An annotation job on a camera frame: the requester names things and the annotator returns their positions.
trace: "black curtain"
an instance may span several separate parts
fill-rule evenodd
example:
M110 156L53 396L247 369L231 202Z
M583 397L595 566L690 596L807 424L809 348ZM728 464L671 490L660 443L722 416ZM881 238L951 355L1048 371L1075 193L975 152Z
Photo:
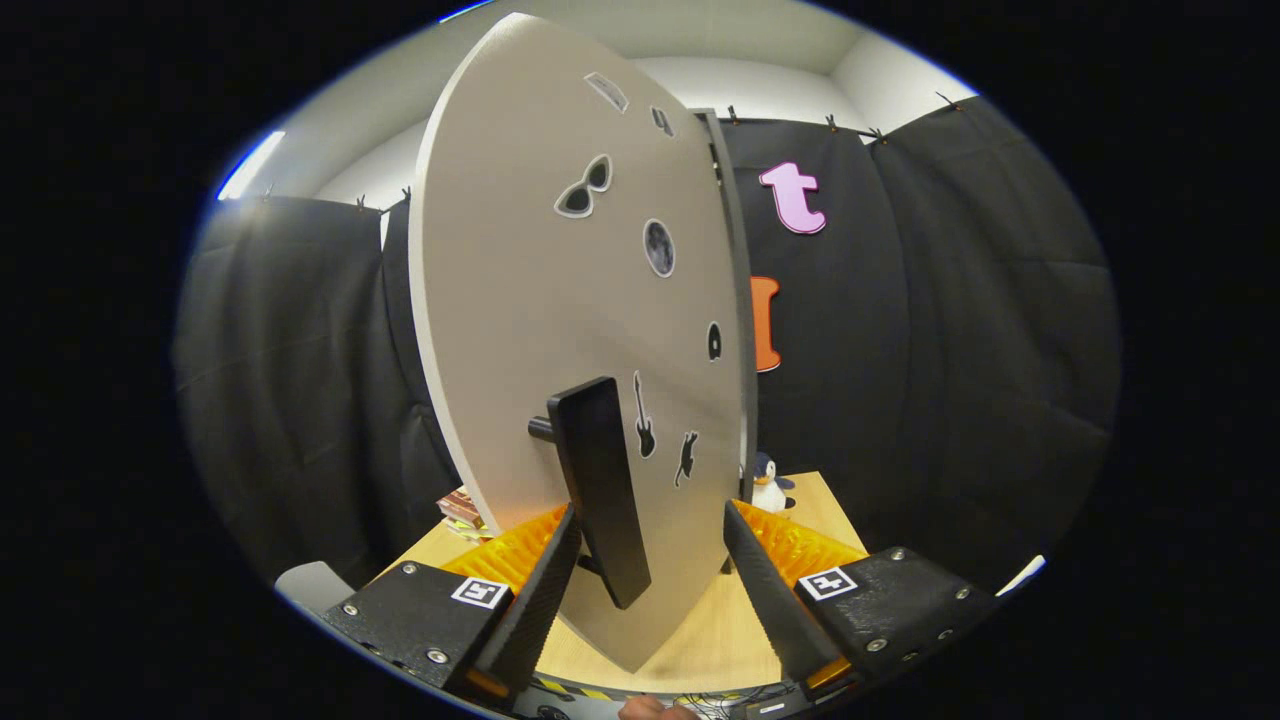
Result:
M820 470L869 550L906 544L1000 589L1050 555L1101 466L1119 322L1101 246L1036 147L983 99L864 145L723 123L753 274L777 279L759 447ZM759 173L818 179L813 236Z
M390 329L407 309L404 215L390 218L404 231L388 233L390 273L376 211L288 197L219 204L192 255L173 346L182 419L266 580L324 560L358 587L457 487L420 364L406 364L412 333Z
M906 544L979 585L1047 555L1110 439L1119 328L1080 208L982 99L865 145L722 124L751 273L778 281L759 447L820 470L872 551ZM826 227L778 219L763 172L817 178ZM259 571L312 560L361 585L458 487L408 296L408 200L221 204L174 345L210 496Z

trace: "clip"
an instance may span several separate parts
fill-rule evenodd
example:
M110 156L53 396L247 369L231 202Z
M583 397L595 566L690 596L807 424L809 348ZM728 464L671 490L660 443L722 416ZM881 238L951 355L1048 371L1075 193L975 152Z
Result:
M951 105L951 109L952 109L952 110L961 110L961 111L964 110L964 108L961 108L960 105L957 105L957 104L952 102L950 97L947 97L946 95L942 95L942 94L941 94L941 92L938 92L937 90L934 90L934 91L933 91L933 94L934 94L934 95L937 95L938 97L941 97L941 99L946 100L946 101L947 101L947 105Z

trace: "ceiling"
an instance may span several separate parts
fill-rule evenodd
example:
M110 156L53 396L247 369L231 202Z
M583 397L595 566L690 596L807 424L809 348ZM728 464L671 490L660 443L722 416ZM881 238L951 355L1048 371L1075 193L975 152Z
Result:
M591 36L625 58L728 58L822 76L868 32L795 0L495 0L407 36L312 96L284 122L284 140L247 192L270 184L276 195L315 195L430 115L467 51L513 12Z

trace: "white circular board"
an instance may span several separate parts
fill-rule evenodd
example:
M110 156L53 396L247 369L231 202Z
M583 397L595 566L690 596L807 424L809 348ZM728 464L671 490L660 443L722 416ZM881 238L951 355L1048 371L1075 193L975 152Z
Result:
M617 380L652 584L623 611L599 577L575 570L561 618L632 671L724 562L724 500L739 495L754 428L754 340L740 313L750 281L745 255L733 263L709 143L700 120L627 60L512 14L445 86L412 187L422 365L449 452L494 530L568 501L556 447L529 436L529 419L547 415L554 393ZM600 190L561 202L602 156ZM655 441L648 457L636 372ZM698 439L684 477L689 432Z

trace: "orange letter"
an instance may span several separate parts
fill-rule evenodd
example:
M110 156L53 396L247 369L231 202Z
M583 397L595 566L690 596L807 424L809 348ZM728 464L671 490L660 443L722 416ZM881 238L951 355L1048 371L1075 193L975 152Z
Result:
M769 316L769 299L778 293L778 281L751 277L751 313L755 315L755 372L768 373L782 364L782 356L773 350L773 319Z

